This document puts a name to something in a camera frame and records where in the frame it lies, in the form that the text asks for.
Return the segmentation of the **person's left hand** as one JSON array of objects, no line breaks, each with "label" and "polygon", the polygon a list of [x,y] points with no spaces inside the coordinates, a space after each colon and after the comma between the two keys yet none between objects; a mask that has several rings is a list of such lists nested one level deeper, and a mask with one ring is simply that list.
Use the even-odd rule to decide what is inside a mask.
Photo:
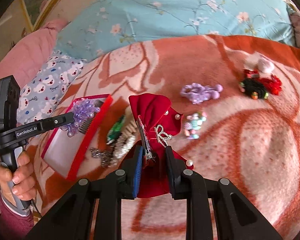
[{"label": "person's left hand", "polygon": [[2,195],[14,206],[14,196],[28,201],[36,198],[36,181],[33,177],[34,168],[26,151],[17,160],[19,167],[12,173],[8,168],[0,166],[0,187]]}]

